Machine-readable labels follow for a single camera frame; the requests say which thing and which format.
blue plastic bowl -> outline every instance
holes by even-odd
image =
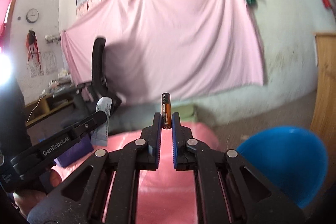
[[[328,170],[323,142],[302,128],[262,131],[242,143],[237,151],[300,208],[313,200]]]

aa battery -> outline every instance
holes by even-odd
[[[162,128],[171,129],[170,94],[162,94]]]

wooden furniture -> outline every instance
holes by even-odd
[[[317,33],[319,82],[310,130],[324,142],[329,155],[325,185],[336,181],[336,33]]]
[[[31,113],[30,119],[26,123],[26,128],[32,127],[50,115],[53,115],[61,109],[71,105],[72,103],[73,98],[70,96],[70,94],[64,94],[56,98],[53,98],[53,94],[48,94],[47,96],[41,98],[41,100],[31,102],[25,106],[25,114],[27,118]]]

human hand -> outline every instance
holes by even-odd
[[[62,178],[55,171],[50,172],[50,183],[53,187],[58,186],[62,182]],[[44,198],[46,194],[35,190],[21,190],[14,193],[14,200],[20,208],[21,214],[27,218],[29,212]]]

white cable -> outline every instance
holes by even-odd
[[[30,112],[30,115],[29,115],[29,117],[28,117],[28,121],[27,121],[27,122],[29,122],[30,116],[33,114],[33,111],[38,107],[38,105],[39,105],[41,99],[42,99],[42,97],[39,99],[39,101],[38,101],[36,107]]]

